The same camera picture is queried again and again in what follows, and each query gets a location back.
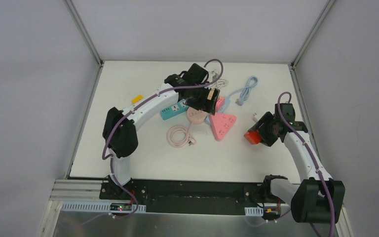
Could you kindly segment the pink power strip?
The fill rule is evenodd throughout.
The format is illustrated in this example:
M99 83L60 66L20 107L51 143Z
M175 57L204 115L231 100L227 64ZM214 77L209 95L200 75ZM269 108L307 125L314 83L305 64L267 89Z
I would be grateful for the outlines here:
M215 113L209 116L210 125L216 141L222 141L235 124L235 115Z

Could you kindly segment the red cube adapter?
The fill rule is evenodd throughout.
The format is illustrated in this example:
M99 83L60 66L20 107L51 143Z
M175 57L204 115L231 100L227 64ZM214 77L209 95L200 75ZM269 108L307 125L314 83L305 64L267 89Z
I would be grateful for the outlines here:
M247 131L244 134L244 138L252 145L256 145L262 142L262 137L258 131Z

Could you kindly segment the light blue power strip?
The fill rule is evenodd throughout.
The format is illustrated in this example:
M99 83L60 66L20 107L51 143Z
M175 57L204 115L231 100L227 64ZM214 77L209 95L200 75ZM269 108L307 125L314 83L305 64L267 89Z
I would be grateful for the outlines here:
M229 97L222 97L222 100L223 100L222 106L219 109L216 109L217 113L223 113L228 108L228 106L230 104L230 98ZM209 117L206 118L205 123L208 125L211 124Z

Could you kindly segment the teal power strip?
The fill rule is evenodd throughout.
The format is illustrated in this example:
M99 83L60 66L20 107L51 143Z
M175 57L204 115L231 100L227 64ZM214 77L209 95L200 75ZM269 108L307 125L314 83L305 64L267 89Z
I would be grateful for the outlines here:
M189 107L186 105L185 99L183 99L174 105L164 108L160 111L160 116L163 120L168 120L180 114L186 113L188 108Z

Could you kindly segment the yellow cube adapter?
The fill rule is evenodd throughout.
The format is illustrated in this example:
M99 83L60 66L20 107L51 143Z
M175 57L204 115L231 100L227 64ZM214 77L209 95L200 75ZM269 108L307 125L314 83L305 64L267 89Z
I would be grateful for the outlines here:
M136 96L135 98L133 98L133 99L131 100L131 103L134 105L134 104L140 102L143 98L144 98L144 97L143 97L142 95L138 95L138 96Z

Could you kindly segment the white cube adapter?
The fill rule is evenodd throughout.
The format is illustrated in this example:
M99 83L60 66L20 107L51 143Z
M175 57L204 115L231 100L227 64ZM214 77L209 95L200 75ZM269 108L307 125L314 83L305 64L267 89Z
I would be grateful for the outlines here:
M258 116L258 114L254 113L253 114L253 121L258 122L259 120L260 120L260 117Z

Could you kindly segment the beige cube adapter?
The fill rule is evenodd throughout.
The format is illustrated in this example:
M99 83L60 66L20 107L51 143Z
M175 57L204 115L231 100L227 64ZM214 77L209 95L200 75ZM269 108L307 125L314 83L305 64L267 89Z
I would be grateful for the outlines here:
M214 89L211 89L207 95L207 100L212 100L213 96L214 96L214 92L215 90Z

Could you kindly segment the small pink adapter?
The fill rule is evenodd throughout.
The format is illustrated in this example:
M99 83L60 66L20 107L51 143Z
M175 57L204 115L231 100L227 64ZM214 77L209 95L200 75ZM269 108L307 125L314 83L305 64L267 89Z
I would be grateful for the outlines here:
M222 107L223 105L225 104L225 97L220 97L217 102L216 102L216 105L215 105L215 109L216 109L216 112L218 112Z

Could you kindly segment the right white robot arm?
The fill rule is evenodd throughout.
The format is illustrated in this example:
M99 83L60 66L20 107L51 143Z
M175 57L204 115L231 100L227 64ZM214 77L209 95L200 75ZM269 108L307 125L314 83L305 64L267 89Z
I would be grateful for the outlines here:
M274 113L266 112L250 132L258 140L256 144L273 146L277 140L289 151L297 168L301 183L296 186L282 176L269 176L268 184L261 187L261 198L273 202L277 198L289 205L297 223L308 223L317 235L316 224L328 224L328 236L335 234L336 223L342 208L345 186L335 180L325 169L311 145L306 124L296 120L296 112L290 101L281 101L288 91L278 96Z

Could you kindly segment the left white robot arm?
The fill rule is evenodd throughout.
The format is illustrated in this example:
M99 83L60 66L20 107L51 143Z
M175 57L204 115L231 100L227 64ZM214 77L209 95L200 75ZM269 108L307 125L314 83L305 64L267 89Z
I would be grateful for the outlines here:
M219 89L210 88L216 80L208 81L209 72L206 66L196 63L180 74L169 75L151 95L137 104L119 110L111 108L106 116L103 128L105 140L102 159L110 160L110 178L114 182L112 193L118 199L134 195L129 184L119 181L114 169L114 161L129 157L138 147L137 132L161 109L181 100L186 105L210 115L216 113L216 102Z

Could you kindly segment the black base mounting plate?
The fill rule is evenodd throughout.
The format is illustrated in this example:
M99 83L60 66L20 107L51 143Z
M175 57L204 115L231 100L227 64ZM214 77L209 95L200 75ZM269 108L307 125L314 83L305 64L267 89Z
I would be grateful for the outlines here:
M111 178L101 184L100 199L124 200L149 213L243 215L246 207L283 204L268 184L131 179L122 188Z

